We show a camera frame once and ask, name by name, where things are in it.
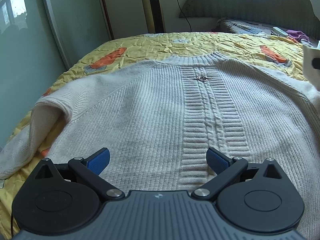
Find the white knit sweater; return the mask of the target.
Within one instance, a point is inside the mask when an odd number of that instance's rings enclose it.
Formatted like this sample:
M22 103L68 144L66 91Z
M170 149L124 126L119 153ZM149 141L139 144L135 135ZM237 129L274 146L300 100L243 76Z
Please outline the white knit sweater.
M102 177L123 191L194 190L213 178L206 151L276 159L305 204L299 232L319 239L319 91L220 53L142 61L71 81L41 97L1 152L1 178L29 163L59 118L48 157L107 147Z

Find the purple cloth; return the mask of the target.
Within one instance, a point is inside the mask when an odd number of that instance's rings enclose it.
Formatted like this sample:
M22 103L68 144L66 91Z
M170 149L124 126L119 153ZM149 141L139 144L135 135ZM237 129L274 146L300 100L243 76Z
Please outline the purple cloth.
M291 29L289 29L286 32L290 37L292 37L293 39L297 40L298 42L301 42L302 40L308 41L308 42L310 41L309 37L305 33L303 33L302 31L300 31L300 30L291 30Z

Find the yellow floral bed quilt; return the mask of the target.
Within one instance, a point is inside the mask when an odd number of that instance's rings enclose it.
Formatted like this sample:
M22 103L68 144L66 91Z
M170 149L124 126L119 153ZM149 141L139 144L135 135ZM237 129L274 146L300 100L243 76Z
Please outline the yellow floral bed quilt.
M142 61L163 61L172 56L194 57L212 53L220 53L253 66L276 70L290 78L308 83L302 73L303 47L288 38L224 33L144 34L121 38L99 46L58 77L43 96L79 78L94 74L111 74ZM29 124L31 112L17 125L10 140ZM11 205L16 193L37 163L43 157L48 157L49 147L65 124L65 119L59 118L31 161L9 178L1 178L4 183L1 189L1 236L5 239L11 239L12 234L18 232L17 224L10 220Z

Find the grey upholstered headboard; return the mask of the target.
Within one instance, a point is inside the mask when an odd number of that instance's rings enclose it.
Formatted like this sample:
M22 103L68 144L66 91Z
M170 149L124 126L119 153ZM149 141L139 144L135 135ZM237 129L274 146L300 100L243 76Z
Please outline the grey upholstered headboard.
M319 38L319 19L310 0L186 0L179 17L248 20Z

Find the patterned pillow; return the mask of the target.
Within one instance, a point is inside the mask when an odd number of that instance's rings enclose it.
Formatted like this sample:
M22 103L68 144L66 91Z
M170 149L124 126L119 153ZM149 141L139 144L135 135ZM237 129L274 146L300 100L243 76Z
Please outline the patterned pillow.
M279 36L273 32L273 27L275 26L266 23L223 18L217 22L217 29L224 33Z

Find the gold tower fan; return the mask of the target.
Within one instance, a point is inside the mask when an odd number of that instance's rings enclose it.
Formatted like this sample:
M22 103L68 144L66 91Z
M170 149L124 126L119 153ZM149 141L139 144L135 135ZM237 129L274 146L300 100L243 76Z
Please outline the gold tower fan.
M146 25L149 33L165 33L161 0L142 0Z

